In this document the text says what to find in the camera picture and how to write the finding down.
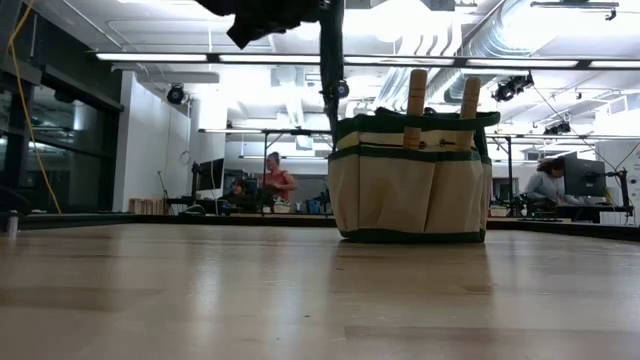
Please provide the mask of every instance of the ceiling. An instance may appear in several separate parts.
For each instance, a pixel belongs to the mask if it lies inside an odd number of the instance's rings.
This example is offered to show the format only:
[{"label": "ceiling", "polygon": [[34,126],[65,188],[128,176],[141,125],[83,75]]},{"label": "ceiling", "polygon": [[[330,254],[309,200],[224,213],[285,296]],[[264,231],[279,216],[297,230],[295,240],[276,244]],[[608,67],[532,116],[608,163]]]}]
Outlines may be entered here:
[{"label": "ceiling", "polygon": [[[531,41],[539,33],[549,34],[532,56],[550,57],[638,57],[640,55],[640,1],[619,0],[621,7],[613,21],[606,12],[550,10],[525,13],[510,35],[517,42]],[[344,49],[349,54],[432,54],[453,55],[462,39],[469,35],[498,0],[476,0],[472,13],[442,14],[430,12],[419,0],[388,0],[369,10],[347,9],[344,25]],[[225,34],[233,17],[217,17],[197,3],[172,0],[36,0],[36,9],[89,47],[100,51],[156,52],[237,52]],[[372,21],[374,12],[384,21]],[[272,35],[251,43],[245,52],[317,53],[317,25],[304,26],[284,35]],[[424,39],[433,38],[425,46]],[[273,66],[151,65],[129,69],[148,75],[154,85],[165,88],[175,76],[197,74],[200,84],[186,88],[197,94],[218,82],[225,89],[232,120],[275,118],[286,111],[283,97],[272,87]],[[302,67],[302,74],[317,74],[313,67]],[[387,81],[387,68],[349,67],[345,69],[351,94],[348,101],[375,99]],[[577,122],[595,119],[594,110],[606,105],[593,102],[610,94],[640,92],[639,72],[535,71],[536,87],[555,110],[574,109]],[[298,91],[305,112],[321,112],[319,85],[303,84]],[[532,89],[508,103],[496,103],[490,97],[495,81],[487,84],[481,98],[482,110],[502,112],[508,124],[542,123],[554,115],[542,97]],[[457,111],[458,105],[433,103],[439,111]]]}]

